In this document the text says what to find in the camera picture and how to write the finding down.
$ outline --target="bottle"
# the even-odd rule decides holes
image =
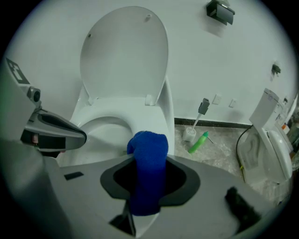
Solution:
[[[204,134],[202,135],[202,136],[200,136],[200,138],[197,140],[197,142],[188,150],[188,152],[190,153],[190,154],[192,154],[192,153],[194,153],[198,148],[199,148],[199,146],[200,145],[202,145],[205,141],[206,141],[206,139],[207,139],[207,137],[209,136],[209,132],[207,131],[207,132],[204,132]]]

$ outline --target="toilet lid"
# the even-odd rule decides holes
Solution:
[[[89,31],[80,56],[83,83],[94,99],[152,96],[164,84],[168,41],[160,19],[143,7],[124,7]]]

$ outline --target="blue towel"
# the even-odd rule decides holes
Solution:
[[[134,154],[137,168],[135,191],[130,198],[133,215],[158,213],[165,190],[165,165],[168,142],[164,134],[140,131],[129,141],[127,154]]]

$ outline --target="wall switch plate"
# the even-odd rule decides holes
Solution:
[[[214,97],[214,100],[213,100],[213,104],[214,105],[219,105],[220,102],[221,102],[221,95],[220,94],[216,94],[215,97]]]
[[[234,108],[235,105],[236,105],[236,103],[237,103],[237,100],[236,99],[232,99],[232,102],[230,102],[229,107]]]

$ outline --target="black hose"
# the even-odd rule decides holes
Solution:
[[[246,129],[246,130],[240,135],[240,137],[238,138],[237,144],[236,144],[236,146],[235,146],[235,154],[236,154],[236,156],[237,156],[237,161],[238,161],[238,163],[239,163],[240,170],[241,170],[241,172],[242,172],[242,176],[243,176],[243,180],[244,180],[244,181],[245,181],[245,178],[244,178],[244,174],[243,174],[243,166],[242,166],[242,164],[241,164],[241,161],[240,161],[240,158],[239,158],[237,149],[238,149],[238,143],[239,143],[239,140],[241,139],[242,135],[245,134],[249,129],[251,129],[252,126],[253,126],[253,125],[251,125],[248,129]]]

